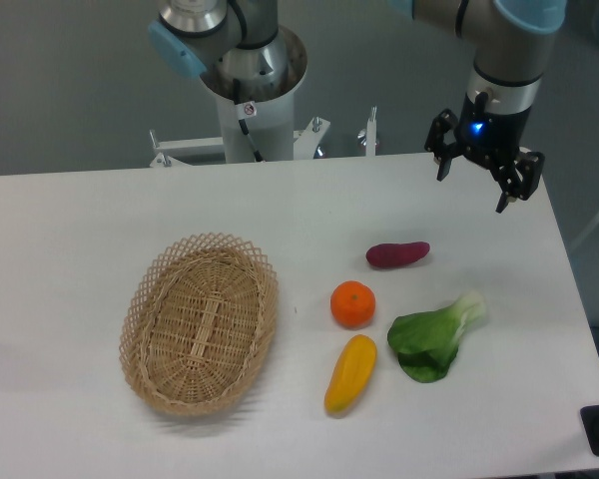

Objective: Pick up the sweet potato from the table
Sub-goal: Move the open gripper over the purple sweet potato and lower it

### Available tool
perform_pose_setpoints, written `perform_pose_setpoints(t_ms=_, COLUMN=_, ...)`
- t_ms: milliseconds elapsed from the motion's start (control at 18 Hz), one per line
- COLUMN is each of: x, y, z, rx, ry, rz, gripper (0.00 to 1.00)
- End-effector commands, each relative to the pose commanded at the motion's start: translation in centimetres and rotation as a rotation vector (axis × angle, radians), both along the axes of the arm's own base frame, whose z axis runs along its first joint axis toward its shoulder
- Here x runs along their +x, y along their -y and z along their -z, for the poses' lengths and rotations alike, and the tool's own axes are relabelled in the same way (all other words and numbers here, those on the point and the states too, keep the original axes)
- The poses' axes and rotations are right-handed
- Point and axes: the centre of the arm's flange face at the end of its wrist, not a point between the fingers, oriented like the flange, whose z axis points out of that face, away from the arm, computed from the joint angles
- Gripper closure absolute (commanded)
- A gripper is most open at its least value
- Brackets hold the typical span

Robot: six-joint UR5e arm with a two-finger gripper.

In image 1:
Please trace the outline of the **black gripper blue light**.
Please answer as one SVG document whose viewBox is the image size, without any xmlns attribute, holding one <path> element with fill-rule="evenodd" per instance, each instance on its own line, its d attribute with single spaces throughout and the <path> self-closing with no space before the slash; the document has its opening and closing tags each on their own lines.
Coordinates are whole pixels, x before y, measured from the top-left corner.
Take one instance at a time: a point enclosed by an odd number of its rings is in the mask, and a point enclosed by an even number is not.
<svg viewBox="0 0 599 479">
<path fill-rule="evenodd" d="M 480 109 L 468 96 L 464 98 L 459 119 L 449 109 L 442 110 L 431 122 L 424 143 L 438 165 L 436 179 L 443 181 L 452 160 L 463 156 L 485 169 L 492 169 L 493 180 L 501 195 L 495 210 L 501 214 L 510 203 L 527 201 L 539 186 L 545 155 L 519 149 L 519 143 L 531 108 L 514 114 L 495 114 Z M 455 140 L 445 141 L 450 133 Z"/>
</svg>

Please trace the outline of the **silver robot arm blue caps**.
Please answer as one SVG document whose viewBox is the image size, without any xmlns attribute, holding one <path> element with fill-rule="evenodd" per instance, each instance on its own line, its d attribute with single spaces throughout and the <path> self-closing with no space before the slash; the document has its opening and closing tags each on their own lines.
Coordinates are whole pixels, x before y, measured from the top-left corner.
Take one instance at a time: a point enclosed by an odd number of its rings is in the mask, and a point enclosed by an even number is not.
<svg viewBox="0 0 599 479">
<path fill-rule="evenodd" d="M 563 1 L 393 1 L 415 21 L 452 33 L 475 48 L 460 114 L 445 109 L 431 122 L 424 147 L 444 180 L 463 157 L 499 186 L 497 211 L 528 200 L 545 156 L 521 139 L 566 13 Z"/>
</svg>

